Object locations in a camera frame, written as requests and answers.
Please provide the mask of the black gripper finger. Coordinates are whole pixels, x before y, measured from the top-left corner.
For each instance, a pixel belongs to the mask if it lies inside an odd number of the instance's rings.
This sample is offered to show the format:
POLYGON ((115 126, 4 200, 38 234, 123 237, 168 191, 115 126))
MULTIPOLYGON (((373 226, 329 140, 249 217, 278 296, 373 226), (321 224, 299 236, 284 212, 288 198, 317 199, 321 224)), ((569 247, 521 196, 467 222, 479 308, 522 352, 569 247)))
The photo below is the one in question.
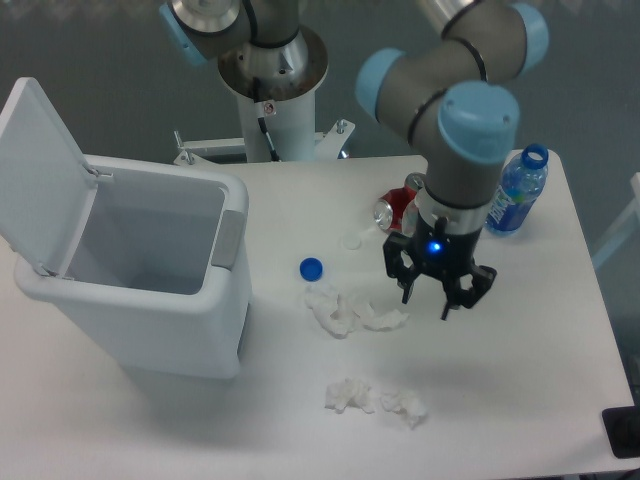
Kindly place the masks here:
POLYGON ((441 280, 446 296, 446 302, 442 310, 441 319, 446 320, 450 310, 460 307, 473 308, 478 301, 492 288, 497 276, 497 270, 485 265, 471 266, 469 275, 471 285, 463 288, 461 278, 446 274, 441 280))
POLYGON ((422 274, 421 263, 416 256, 412 238, 400 232, 392 232, 383 244, 386 273, 395 279, 403 290, 402 303, 407 304, 416 279, 422 274))

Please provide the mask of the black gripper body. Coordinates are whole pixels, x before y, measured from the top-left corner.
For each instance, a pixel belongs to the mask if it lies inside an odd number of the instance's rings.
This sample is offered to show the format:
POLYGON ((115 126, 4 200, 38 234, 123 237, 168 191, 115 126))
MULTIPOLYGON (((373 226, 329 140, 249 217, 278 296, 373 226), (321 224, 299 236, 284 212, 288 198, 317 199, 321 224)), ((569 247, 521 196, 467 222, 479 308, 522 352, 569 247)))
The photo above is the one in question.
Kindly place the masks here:
POLYGON ((419 218, 412 238, 421 274, 440 281, 445 292, 471 273, 480 231, 464 235, 440 232, 419 218))

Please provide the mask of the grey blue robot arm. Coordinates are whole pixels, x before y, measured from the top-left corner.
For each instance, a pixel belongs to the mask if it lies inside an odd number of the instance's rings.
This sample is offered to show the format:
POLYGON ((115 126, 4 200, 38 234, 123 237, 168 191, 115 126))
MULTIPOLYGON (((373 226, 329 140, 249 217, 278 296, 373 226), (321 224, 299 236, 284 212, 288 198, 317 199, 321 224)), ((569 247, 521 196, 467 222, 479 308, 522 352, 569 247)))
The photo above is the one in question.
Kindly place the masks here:
MULTIPOLYGON (((376 52, 355 94, 428 163, 415 232, 384 243, 387 274, 405 295, 418 277, 434 278, 447 309, 471 308, 496 276, 474 250, 519 123, 504 83, 544 58, 549 32, 523 3, 429 1, 425 11, 440 45, 420 57, 376 52)), ((249 161, 314 158, 314 94, 328 54, 297 2, 166 1, 160 14, 192 63, 216 61, 238 101, 249 161)))

